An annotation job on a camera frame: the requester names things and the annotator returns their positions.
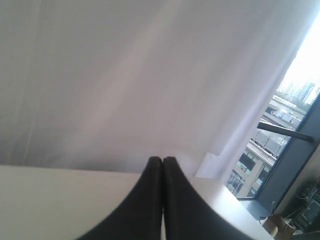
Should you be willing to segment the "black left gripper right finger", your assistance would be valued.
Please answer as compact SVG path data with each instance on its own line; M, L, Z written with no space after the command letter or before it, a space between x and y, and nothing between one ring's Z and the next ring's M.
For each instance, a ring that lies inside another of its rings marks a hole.
M201 198L177 159L163 159L164 223L168 240L239 240L240 231Z

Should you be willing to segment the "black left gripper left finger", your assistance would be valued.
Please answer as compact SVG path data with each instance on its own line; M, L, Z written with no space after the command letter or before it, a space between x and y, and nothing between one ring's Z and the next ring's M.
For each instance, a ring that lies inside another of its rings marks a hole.
M129 194L81 240L160 240L163 162L152 156Z

